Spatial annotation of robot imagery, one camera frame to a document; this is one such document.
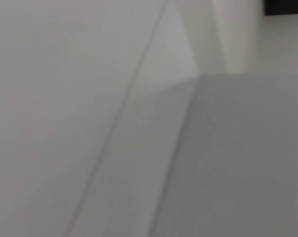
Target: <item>dark object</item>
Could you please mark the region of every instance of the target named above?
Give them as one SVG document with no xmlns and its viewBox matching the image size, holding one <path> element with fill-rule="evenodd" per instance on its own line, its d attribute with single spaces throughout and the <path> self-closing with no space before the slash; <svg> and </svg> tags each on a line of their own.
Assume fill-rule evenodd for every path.
<svg viewBox="0 0 298 237">
<path fill-rule="evenodd" d="M 298 14 L 298 0 L 264 0 L 265 15 Z"/>
</svg>

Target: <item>white surface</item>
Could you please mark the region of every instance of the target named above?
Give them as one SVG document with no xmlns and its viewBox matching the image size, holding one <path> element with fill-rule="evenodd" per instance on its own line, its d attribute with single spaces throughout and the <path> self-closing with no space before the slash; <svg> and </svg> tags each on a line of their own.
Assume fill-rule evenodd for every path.
<svg viewBox="0 0 298 237">
<path fill-rule="evenodd" d="M 298 73 L 298 15 L 264 17 L 255 71 Z"/>
<path fill-rule="evenodd" d="M 0 236 L 60 237 L 162 1 L 0 0 Z"/>
<path fill-rule="evenodd" d="M 71 237 L 146 237 L 196 81 L 130 103 Z"/>
<path fill-rule="evenodd" d="M 154 237 L 288 237 L 298 201 L 298 78 L 203 79 Z"/>
<path fill-rule="evenodd" d="M 247 73 L 255 59 L 263 18 L 262 0 L 213 0 L 229 73 Z"/>
<path fill-rule="evenodd" d="M 177 0 L 201 74 L 226 73 L 212 0 Z"/>
<path fill-rule="evenodd" d="M 178 4 L 168 0 L 128 103 L 137 103 L 199 74 Z"/>
</svg>

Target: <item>light gray panel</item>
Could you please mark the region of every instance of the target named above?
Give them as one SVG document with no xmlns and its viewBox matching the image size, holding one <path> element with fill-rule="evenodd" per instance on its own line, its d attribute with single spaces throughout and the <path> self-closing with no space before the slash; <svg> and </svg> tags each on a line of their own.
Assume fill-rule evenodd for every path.
<svg viewBox="0 0 298 237">
<path fill-rule="evenodd" d="M 202 78 L 154 237 L 291 236 L 298 77 Z"/>
</svg>

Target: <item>white panel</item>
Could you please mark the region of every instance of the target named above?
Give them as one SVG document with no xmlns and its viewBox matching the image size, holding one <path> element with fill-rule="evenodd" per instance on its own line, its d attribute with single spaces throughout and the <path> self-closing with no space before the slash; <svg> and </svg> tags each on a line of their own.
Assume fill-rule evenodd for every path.
<svg viewBox="0 0 298 237">
<path fill-rule="evenodd" d="M 161 6 L 0 0 L 0 236 L 62 236 Z"/>
<path fill-rule="evenodd" d="M 297 77 L 202 80 L 154 237 L 293 236 Z"/>
</svg>

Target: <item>white wall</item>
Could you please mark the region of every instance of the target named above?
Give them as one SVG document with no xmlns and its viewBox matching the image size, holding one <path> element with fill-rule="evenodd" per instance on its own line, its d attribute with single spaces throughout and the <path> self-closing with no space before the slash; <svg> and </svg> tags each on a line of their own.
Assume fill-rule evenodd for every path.
<svg viewBox="0 0 298 237">
<path fill-rule="evenodd" d="M 62 236 L 161 6 L 0 0 L 0 236 Z"/>
<path fill-rule="evenodd" d="M 212 1 L 177 0 L 197 66 L 202 74 L 227 72 Z"/>
<path fill-rule="evenodd" d="M 255 71 L 298 73 L 298 15 L 264 18 Z"/>
<path fill-rule="evenodd" d="M 229 73 L 252 69 L 260 35 L 262 0 L 213 0 L 222 50 Z"/>
</svg>

